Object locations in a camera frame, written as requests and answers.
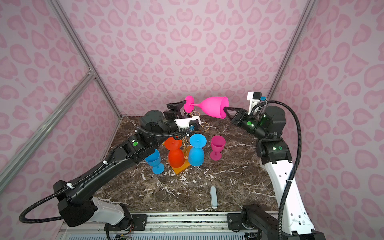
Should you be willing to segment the pink wine glass back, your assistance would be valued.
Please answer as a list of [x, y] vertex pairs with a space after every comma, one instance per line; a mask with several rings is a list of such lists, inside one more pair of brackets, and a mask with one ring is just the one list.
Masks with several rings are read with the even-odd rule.
[[213, 118], [225, 119], [227, 116], [224, 112], [224, 108], [229, 106], [227, 97], [210, 97], [200, 104], [196, 104], [192, 96], [187, 96], [185, 101], [184, 108], [187, 113], [191, 113], [195, 107], [199, 107], [206, 115]]

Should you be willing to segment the pink wine glass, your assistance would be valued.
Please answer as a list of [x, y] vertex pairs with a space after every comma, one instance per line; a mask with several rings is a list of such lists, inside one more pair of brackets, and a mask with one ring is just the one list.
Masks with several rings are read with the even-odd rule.
[[222, 151], [225, 147], [226, 140], [222, 136], [214, 136], [211, 139], [211, 148], [210, 158], [213, 161], [219, 161], [222, 158]]
[[187, 96], [185, 101], [184, 108], [187, 113], [191, 113], [195, 107], [199, 107], [206, 115], [213, 118], [225, 119], [227, 116], [224, 112], [224, 108], [229, 106], [227, 97], [210, 97], [200, 104], [196, 104], [192, 96]]

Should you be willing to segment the blue wine glass front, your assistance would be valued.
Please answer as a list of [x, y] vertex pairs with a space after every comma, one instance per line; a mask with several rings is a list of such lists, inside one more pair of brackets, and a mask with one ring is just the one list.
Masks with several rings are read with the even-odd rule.
[[202, 134], [194, 134], [190, 137], [190, 145], [192, 148], [189, 151], [189, 163], [194, 167], [199, 167], [203, 164], [205, 153], [203, 147], [207, 144], [207, 139]]

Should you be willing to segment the blue wine glass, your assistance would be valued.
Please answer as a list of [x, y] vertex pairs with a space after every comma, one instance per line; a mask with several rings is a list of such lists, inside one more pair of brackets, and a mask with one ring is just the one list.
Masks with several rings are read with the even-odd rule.
[[202, 134], [194, 134], [190, 137], [190, 145], [192, 148], [189, 151], [189, 163], [194, 167], [199, 167], [203, 164], [205, 153], [203, 147], [207, 144], [207, 139]]
[[165, 170], [165, 166], [161, 163], [160, 152], [155, 149], [155, 152], [145, 158], [145, 161], [152, 167], [152, 171], [156, 175], [160, 175]]

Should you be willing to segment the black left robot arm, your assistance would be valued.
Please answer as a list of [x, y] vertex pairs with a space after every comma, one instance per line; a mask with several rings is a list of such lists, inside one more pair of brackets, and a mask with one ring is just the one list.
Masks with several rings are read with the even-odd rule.
[[94, 197], [94, 193], [126, 169], [142, 162], [168, 138], [185, 134], [177, 124], [182, 118], [181, 108], [186, 101], [170, 103], [168, 110], [152, 110], [140, 119], [133, 135], [113, 148], [104, 161], [68, 182], [58, 181], [54, 191], [58, 193], [60, 216], [69, 227], [77, 227], [88, 221], [104, 222], [126, 229], [132, 218], [123, 204], [109, 204]]

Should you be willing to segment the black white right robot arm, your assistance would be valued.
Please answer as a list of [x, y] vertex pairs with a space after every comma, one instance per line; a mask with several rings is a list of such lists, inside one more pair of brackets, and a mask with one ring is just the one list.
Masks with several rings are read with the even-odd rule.
[[267, 171], [278, 202], [279, 211], [274, 218], [258, 205], [245, 205], [242, 221], [238, 227], [256, 228], [258, 239], [267, 240], [324, 240], [317, 231], [304, 207], [295, 175], [301, 159], [302, 137], [298, 129], [298, 153], [293, 160], [287, 143], [282, 138], [286, 125], [285, 110], [293, 110], [286, 104], [274, 101], [272, 106], [262, 102], [250, 112], [241, 108], [225, 107], [224, 112], [231, 123], [256, 137], [256, 153]]

